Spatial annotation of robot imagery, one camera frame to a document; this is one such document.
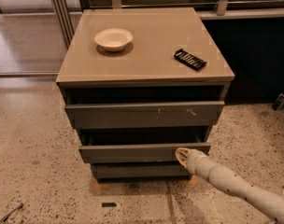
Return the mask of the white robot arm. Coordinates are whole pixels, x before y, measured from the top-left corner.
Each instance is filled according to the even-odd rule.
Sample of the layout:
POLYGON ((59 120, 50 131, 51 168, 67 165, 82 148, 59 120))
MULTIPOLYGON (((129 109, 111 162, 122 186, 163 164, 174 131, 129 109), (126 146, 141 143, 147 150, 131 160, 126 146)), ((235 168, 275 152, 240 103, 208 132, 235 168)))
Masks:
POLYGON ((200 176, 215 189, 247 202, 276 224, 284 224, 284 197, 250 184, 200 150, 180 147, 175 154, 190 174, 200 176))

